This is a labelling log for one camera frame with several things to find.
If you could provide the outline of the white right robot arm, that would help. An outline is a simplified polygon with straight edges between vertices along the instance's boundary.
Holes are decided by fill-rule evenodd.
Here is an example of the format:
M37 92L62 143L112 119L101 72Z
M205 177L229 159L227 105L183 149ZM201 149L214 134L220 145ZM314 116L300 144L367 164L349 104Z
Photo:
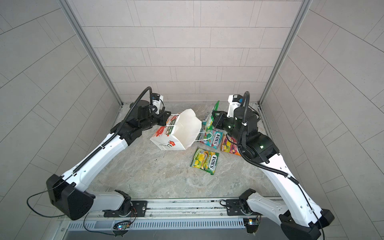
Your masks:
M213 126L235 139L242 158L265 173L284 201L277 204L248 190L242 196L246 209L280 225L290 240L325 237L324 228L335 219L333 213L312 200L289 170L278 147L259 132L259 114L250 108L238 107L231 117L223 111L213 111L212 115Z

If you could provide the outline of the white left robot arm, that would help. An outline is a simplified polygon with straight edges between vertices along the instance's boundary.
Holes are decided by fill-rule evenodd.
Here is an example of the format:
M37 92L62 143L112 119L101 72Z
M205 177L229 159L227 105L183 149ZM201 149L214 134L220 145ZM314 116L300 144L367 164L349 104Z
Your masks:
M130 146L143 131L159 125L164 127L170 111L140 100L130 105L131 114L115 125L93 152L70 170L46 181L50 202L71 220L89 212L103 211L106 217L126 217L131 214L131 197L123 191L89 193L90 183L121 151Z

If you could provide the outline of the green Fox's candy packet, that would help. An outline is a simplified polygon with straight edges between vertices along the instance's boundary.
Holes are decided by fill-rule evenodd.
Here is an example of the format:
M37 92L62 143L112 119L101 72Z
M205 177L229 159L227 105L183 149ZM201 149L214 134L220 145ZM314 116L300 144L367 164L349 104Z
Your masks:
M220 101L217 101L215 103L214 107L212 108L212 110L209 112L209 113L211 113L211 118L207 122L207 124L204 126L205 132L209 132L209 131L211 131L213 129L214 111L218 110L219 104L220 104Z
M219 153L197 148L191 162L191 167L214 175L218 159Z

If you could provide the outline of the teal mint blossom candy packet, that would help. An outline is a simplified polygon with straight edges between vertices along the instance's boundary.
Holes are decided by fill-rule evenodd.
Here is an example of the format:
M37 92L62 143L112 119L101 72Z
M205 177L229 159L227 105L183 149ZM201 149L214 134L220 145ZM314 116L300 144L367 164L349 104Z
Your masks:
M207 113L202 120L202 125L205 126L207 124L207 122L210 120L210 118L211 118L211 113Z

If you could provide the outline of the orange Fox's fruits candy packet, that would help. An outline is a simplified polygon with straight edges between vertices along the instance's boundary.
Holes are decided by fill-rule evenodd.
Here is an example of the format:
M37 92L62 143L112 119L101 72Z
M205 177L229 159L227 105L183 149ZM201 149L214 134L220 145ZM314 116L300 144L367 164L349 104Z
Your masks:
M230 137L228 135L226 135L223 138L223 141L221 144L221 151L225 153L241 156L237 147L237 141L233 137Z

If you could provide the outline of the white floral paper bag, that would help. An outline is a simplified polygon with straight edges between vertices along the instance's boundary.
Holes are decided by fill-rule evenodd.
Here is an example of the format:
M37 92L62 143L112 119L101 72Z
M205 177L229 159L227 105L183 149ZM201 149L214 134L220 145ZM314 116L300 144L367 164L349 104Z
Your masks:
M158 128L150 140L162 151L183 151L197 142L202 133L202 121L192 109L186 109L172 114L166 125Z

